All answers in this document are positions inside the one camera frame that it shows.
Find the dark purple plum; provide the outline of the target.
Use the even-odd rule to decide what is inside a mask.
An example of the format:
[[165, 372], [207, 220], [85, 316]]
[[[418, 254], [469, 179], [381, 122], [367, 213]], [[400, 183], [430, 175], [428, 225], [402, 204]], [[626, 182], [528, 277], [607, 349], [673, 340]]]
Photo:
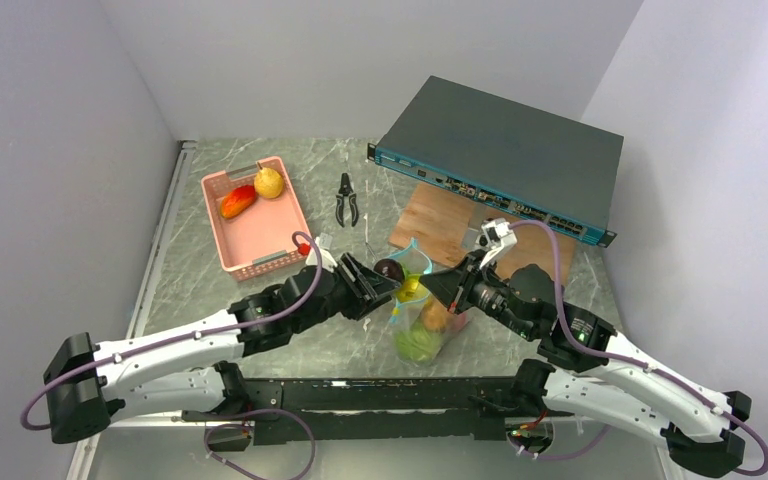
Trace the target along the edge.
[[401, 263], [391, 258], [384, 258], [377, 261], [373, 270], [391, 280], [403, 283], [406, 278], [405, 269]]

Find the yellow bell pepper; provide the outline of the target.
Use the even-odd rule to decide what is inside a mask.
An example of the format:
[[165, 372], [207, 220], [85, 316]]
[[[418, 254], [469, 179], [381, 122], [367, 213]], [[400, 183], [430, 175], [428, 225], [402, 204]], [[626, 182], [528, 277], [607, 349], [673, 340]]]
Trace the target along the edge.
[[402, 286], [395, 295], [399, 302], [412, 302], [427, 296], [425, 288], [420, 283], [420, 277], [420, 274], [409, 274], [405, 277]]

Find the clear zip top bag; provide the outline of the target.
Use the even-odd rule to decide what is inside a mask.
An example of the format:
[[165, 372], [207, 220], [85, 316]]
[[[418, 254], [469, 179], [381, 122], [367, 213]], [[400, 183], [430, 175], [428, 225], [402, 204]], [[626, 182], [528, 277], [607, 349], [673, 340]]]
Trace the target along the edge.
[[433, 271], [433, 264], [412, 238], [407, 247], [388, 260], [402, 267], [403, 281], [395, 293], [390, 315], [397, 354], [413, 364], [431, 363], [443, 347], [468, 324], [466, 313], [454, 315], [420, 284], [420, 277]]

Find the green cabbage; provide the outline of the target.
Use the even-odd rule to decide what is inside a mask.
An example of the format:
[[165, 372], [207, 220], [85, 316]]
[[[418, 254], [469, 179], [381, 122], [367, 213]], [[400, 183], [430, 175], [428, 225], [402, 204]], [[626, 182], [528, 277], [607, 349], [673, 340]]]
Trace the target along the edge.
[[414, 324], [408, 330], [401, 330], [394, 336], [397, 354], [406, 361], [414, 363], [431, 362], [443, 346], [444, 335], [441, 332], [426, 329], [421, 324]]

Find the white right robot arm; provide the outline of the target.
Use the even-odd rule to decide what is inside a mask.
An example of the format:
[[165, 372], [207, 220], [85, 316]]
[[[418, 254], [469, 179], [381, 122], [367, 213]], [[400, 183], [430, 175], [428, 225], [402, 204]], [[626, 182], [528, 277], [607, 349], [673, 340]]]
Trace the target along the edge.
[[539, 266], [503, 280], [480, 268], [484, 257], [470, 253], [420, 283], [447, 310], [476, 308], [537, 342], [537, 358], [524, 360], [514, 377], [510, 407], [524, 415], [582, 415], [635, 433], [704, 477], [744, 471], [746, 442], [737, 431], [751, 412], [747, 395], [710, 390], [660, 365], [606, 320], [563, 301]]

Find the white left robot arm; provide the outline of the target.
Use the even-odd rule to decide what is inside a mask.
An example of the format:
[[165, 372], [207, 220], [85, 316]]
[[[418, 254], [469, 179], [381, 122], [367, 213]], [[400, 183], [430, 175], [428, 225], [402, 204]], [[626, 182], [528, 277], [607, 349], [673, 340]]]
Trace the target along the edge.
[[283, 347], [335, 316], [359, 320], [400, 286], [344, 254], [333, 267], [306, 266], [180, 327], [120, 341], [72, 335], [43, 373], [51, 440], [74, 443], [117, 421], [169, 410], [235, 419], [250, 401], [232, 361]]

